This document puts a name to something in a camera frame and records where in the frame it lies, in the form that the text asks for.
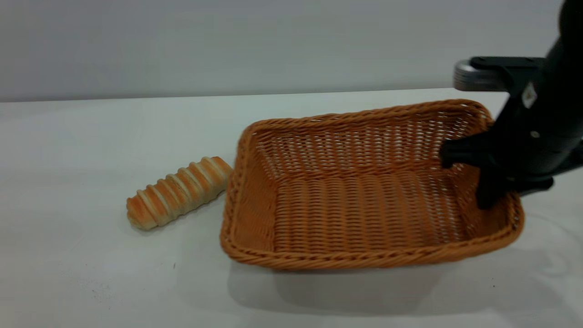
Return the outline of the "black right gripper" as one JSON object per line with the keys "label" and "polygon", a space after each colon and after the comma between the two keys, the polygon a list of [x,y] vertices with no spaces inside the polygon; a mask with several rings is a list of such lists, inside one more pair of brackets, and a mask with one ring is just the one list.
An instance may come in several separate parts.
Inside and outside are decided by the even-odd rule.
{"label": "black right gripper", "polygon": [[582,137],[580,48],[556,40],[537,68],[510,72],[509,94],[491,132],[446,140],[439,151],[444,169],[479,169],[480,209],[508,194],[526,196],[554,185],[553,172]]}

